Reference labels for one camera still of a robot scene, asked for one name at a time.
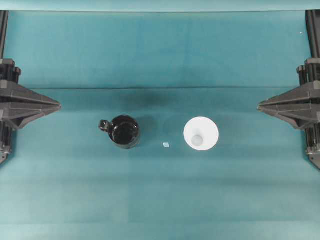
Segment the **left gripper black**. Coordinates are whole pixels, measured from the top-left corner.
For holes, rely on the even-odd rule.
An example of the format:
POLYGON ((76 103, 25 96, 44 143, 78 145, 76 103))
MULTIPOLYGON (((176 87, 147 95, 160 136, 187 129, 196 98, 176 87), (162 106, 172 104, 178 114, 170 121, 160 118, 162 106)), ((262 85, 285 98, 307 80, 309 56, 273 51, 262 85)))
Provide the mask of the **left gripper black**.
POLYGON ((4 102, 26 104, 1 104, 0 121, 13 129, 22 129, 27 124, 55 113, 61 104, 19 84, 22 70, 13 59, 0 60, 0 99, 4 102))

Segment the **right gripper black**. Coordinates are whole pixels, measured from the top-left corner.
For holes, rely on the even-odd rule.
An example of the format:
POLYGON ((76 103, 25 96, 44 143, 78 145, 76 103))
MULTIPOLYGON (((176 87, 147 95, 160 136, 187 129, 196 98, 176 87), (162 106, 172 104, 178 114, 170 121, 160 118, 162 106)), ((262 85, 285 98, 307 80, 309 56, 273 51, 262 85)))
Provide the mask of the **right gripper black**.
POLYGON ((297 67, 299 87, 271 97, 258 104, 257 110, 278 118, 294 129, 305 130, 320 123, 320 111, 311 106, 273 106, 302 103, 320 98, 320 59, 308 58, 297 67))

